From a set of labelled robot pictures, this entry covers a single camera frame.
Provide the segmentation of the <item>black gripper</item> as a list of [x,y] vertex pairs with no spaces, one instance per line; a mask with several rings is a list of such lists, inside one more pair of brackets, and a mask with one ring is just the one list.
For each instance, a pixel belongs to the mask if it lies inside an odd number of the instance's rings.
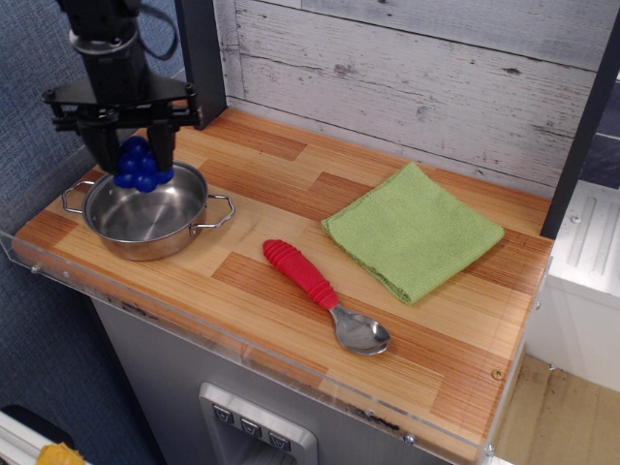
[[[147,138],[158,169],[169,171],[174,131],[202,122],[194,86],[152,72],[140,41],[73,41],[72,45],[87,77],[43,93],[57,129],[75,130],[81,110],[95,125],[108,123],[114,129],[148,126]],[[120,143],[114,129],[80,126],[79,134],[100,168],[116,175]]]

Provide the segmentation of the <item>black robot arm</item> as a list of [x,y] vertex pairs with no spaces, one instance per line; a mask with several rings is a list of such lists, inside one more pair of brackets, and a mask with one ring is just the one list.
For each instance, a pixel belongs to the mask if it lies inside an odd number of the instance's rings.
[[191,83],[154,73],[152,50],[140,33],[138,18],[171,18],[141,1],[62,1],[70,22],[69,39],[87,76],[44,92],[59,132],[73,131],[104,171],[118,174],[120,129],[147,131],[160,171],[173,165],[175,134],[202,121]]

